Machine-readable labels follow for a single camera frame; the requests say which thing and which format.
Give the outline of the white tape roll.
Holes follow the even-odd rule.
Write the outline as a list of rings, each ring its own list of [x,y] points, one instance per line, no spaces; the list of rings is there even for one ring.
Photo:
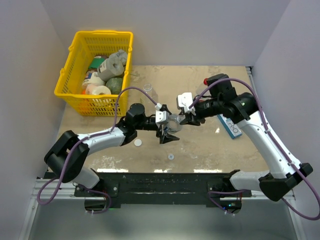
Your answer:
[[[85,89],[86,95],[111,95],[111,90],[106,87],[105,85],[95,85],[95,84],[89,84]]]

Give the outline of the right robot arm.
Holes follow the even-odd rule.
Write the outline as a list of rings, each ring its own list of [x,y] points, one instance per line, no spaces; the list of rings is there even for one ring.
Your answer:
[[[223,115],[244,132],[268,166],[268,171],[232,171],[223,183],[223,192],[230,197],[240,190],[260,191],[277,202],[313,171],[309,163],[301,163],[286,148],[258,102],[257,95],[237,94],[232,79],[218,74],[207,79],[207,88],[198,97],[191,92],[177,96],[177,108],[185,116],[182,125],[200,126],[208,117]]]

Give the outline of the clear bottle with red ring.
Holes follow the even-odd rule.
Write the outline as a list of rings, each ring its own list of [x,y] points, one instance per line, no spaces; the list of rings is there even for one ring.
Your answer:
[[[196,95],[195,97],[198,97],[206,88],[208,87],[208,85],[204,84],[204,81],[201,82],[201,84],[198,86],[198,88],[196,89]],[[203,98],[210,98],[211,94],[209,91],[206,91],[203,96]]]

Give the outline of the green round fruit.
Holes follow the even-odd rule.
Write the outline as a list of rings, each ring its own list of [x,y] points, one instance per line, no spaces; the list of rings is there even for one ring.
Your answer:
[[[105,86],[111,91],[112,95],[118,95],[122,91],[122,85],[122,77],[110,78],[105,84]]]

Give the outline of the cream labelled container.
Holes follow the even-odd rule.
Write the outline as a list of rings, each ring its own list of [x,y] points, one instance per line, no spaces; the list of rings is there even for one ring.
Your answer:
[[[86,88],[89,84],[104,86],[105,82],[98,76],[97,71],[90,70],[86,72],[85,78],[82,82],[82,87]]]

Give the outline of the green box in basket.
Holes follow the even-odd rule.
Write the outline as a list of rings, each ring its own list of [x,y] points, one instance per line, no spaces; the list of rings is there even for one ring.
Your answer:
[[[97,69],[101,63],[103,63],[106,60],[105,57],[102,56],[95,56],[93,58],[93,60],[91,61],[90,65],[89,65],[89,69]]]

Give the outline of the grey paper roll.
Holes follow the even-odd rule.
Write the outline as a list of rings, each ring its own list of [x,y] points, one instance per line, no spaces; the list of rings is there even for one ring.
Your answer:
[[[107,82],[109,79],[121,76],[125,71],[128,53],[120,49],[112,53],[97,68],[98,77]]]

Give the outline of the clear white bottle cap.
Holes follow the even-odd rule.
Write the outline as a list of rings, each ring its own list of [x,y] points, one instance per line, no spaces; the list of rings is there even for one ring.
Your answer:
[[[169,160],[173,160],[174,158],[175,158],[175,156],[172,153],[168,155]]]

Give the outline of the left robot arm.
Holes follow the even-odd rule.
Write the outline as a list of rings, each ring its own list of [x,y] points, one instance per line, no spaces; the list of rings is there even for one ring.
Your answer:
[[[62,183],[74,182],[85,187],[92,196],[99,196],[104,184],[98,174],[84,166],[87,156],[111,147],[121,147],[132,142],[138,130],[155,131],[160,144],[179,140],[170,129],[178,123],[165,104],[157,104],[154,114],[146,116],[141,103],[130,106],[117,124],[106,130],[87,134],[64,132],[44,157],[44,162]]]

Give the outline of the clear bottle lying near basket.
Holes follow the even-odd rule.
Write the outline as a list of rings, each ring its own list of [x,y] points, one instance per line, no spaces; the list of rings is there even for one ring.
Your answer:
[[[156,93],[155,89],[153,88],[151,83],[146,83],[143,85],[143,91],[154,101],[154,102],[158,102],[158,94]],[[145,94],[142,94],[140,100],[142,104],[147,104],[147,103],[151,103],[153,104],[153,102],[150,100],[150,98],[147,97]]]

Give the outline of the yellow plastic basket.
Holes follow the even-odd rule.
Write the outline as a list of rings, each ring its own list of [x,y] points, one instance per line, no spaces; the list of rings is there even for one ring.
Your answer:
[[[118,50],[128,53],[124,69],[122,88],[130,86],[132,70],[132,51],[134,34],[130,31],[81,30],[75,33],[68,48],[69,54],[64,67],[60,70],[54,94],[63,99],[82,116],[124,116],[127,111],[128,91],[118,95],[82,94],[82,82],[90,63],[96,55],[110,55]]]

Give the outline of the clear labelled bottle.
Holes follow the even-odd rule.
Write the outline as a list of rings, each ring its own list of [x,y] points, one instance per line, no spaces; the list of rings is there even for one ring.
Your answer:
[[[169,134],[176,134],[180,132],[183,126],[180,124],[185,119],[184,115],[171,114],[168,123],[164,125],[164,132]]]

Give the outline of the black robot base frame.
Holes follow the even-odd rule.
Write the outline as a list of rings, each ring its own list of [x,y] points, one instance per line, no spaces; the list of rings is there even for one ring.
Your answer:
[[[229,173],[129,173],[100,172],[93,192],[81,186],[76,197],[84,197],[87,210],[102,210],[122,205],[203,205],[237,213],[250,190],[237,192],[228,182]]]

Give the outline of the blue white toothpaste box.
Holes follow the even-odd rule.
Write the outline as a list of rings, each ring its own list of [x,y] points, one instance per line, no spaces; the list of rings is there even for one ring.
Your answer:
[[[217,115],[217,118],[219,119],[231,139],[234,140],[243,135],[240,128],[230,118],[226,118],[222,114]]]

